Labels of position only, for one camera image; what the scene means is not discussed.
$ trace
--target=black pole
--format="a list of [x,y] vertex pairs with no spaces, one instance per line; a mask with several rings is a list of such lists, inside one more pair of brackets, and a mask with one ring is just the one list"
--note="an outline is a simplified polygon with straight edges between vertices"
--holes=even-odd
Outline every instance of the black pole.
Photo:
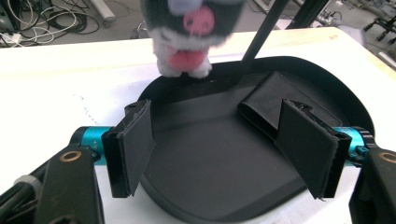
[[276,0],[273,6],[270,8],[268,15],[265,17],[264,22],[260,26],[257,34],[254,36],[253,41],[251,42],[250,46],[247,49],[247,52],[242,59],[239,69],[239,79],[235,82],[239,82],[240,78],[248,72],[251,64],[254,61],[254,58],[256,57],[259,50],[262,48],[262,45],[264,44],[268,35],[274,29],[276,22],[279,20],[279,17],[288,2],[289,0]]
[[329,0],[305,0],[287,29],[309,27],[328,2]]

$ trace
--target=white surface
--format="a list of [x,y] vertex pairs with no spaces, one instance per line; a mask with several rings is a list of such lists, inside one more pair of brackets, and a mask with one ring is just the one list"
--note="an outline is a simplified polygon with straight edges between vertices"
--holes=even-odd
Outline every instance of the white surface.
[[[211,62],[240,60],[253,35],[236,34],[225,46],[212,49]],[[76,128],[116,125],[123,118],[123,107],[158,76],[148,40],[0,52],[7,55],[0,61],[0,192],[64,148]],[[334,28],[272,32],[260,56],[276,55],[304,58],[340,78],[369,110],[377,143],[396,148],[392,69]],[[140,187],[134,198],[112,199],[106,167],[96,171],[106,223],[182,223]],[[358,171],[344,170],[335,200],[315,201],[304,192],[246,223],[350,223],[347,202]]]

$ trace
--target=black plastic tray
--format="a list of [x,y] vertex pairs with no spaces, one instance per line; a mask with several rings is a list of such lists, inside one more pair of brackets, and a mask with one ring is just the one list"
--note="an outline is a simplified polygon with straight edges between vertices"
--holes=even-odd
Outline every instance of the black plastic tray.
[[273,140],[237,111],[238,104],[274,71],[344,126],[374,133],[359,99],[323,68],[293,57],[256,59],[235,84],[239,65],[213,64],[204,80],[159,77],[140,96],[152,101],[157,143],[141,184],[160,207],[189,223],[248,220],[305,189]]

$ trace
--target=plush toy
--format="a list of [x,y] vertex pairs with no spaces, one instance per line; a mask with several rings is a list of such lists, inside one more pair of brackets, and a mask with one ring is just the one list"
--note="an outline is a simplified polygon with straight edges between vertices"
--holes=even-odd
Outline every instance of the plush toy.
[[244,0],[141,0],[160,73],[206,77],[211,46],[233,31]]

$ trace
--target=blue anodized part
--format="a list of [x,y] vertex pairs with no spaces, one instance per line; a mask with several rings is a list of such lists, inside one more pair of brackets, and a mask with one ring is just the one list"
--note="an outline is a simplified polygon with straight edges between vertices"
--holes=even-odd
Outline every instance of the blue anodized part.
[[339,133],[346,133],[352,138],[352,142],[349,146],[349,153],[356,151],[356,147],[364,147],[364,140],[361,134],[354,128],[351,127],[334,127]]
[[102,143],[102,134],[108,132],[111,127],[89,127],[81,139],[81,145],[90,147],[91,150],[100,154],[100,160],[95,165],[106,165],[105,149]]

